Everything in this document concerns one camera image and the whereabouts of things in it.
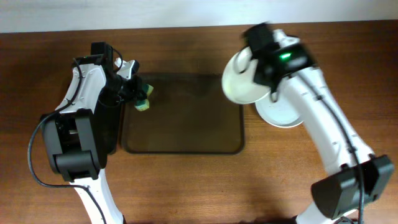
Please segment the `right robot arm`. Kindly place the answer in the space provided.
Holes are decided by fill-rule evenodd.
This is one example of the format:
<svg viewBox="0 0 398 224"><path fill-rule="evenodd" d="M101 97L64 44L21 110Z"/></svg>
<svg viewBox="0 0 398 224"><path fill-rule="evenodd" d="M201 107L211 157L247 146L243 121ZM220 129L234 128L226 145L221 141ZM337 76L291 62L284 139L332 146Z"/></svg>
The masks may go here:
<svg viewBox="0 0 398 224"><path fill-rule="evenodd" d="M352 223L348 215L378 200L394 172L387 155L377 156L361 139L334 99L314 56L296 36L265 22L243 32L253 82L284 95L301 117L328 176L312 184L313 202L287 223Z"/></svg>

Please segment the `white plate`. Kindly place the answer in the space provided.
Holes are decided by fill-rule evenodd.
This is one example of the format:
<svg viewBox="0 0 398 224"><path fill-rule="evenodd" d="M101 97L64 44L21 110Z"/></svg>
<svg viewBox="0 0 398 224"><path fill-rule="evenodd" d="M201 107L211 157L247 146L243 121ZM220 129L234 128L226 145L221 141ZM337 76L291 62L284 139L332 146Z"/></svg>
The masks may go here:
<svg viewBox="0 0 398 224"><path fill-rule="evenodd" d="M273 102L270 94L255 102L259 116L268 124L278 128L293 128L303 123L303 119L296 112L284 95L279 95Z"/></svg>
<svg viewBox="0 0 398 224"><path fill-rule="evenodd" d="M271 91L268 86L254 83L258 60L252 60L251 57L250 48L243 48L231 57L222 74L224 95L229 101L239 105L261 100Z"/></svg>

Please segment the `green yellow sponge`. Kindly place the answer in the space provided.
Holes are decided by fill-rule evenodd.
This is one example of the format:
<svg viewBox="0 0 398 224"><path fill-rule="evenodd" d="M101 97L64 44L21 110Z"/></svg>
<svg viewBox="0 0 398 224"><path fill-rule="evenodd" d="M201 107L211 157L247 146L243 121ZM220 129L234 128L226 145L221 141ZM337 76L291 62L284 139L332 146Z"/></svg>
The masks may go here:
<svg viewBox="0 0 398 224"><path fill-rule="evenodd" d="M154 87L148 84L143 84L140 90L137 91L134 107L138 111L145 111L149 109L150 103L148 97L153 92Z"/></svg>

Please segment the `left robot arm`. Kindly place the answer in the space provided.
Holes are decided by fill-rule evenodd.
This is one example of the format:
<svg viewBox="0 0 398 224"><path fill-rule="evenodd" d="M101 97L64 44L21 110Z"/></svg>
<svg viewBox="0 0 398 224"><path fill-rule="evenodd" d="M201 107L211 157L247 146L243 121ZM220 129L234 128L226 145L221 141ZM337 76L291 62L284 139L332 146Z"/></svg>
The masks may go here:
<svg viewBox="0 0 398 224"><path fill-rule="evenodd" d="M121 109L149 109L153 87L137 76L139 63L125 61L106 42L75 58L72 81L55 111L40 118L50 168L62 176L57 189L75 189L92 223L125 223L106 180L108 156L116 150Z"/></svg>

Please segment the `white plate top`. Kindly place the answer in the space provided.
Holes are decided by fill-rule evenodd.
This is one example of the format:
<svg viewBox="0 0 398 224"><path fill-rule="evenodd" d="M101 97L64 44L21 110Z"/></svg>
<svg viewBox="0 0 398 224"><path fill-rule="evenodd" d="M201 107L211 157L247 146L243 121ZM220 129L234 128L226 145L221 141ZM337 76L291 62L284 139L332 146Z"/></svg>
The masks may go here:
<svg viewBox="0 0 398 224"><path fill-rule="evenodd" d="M252 60L251 57L250 48L243 48L231 57L222 74L224 95L229 101L239 105L261 100L271 91L268 86L254 83L258 60Z"/></svg>

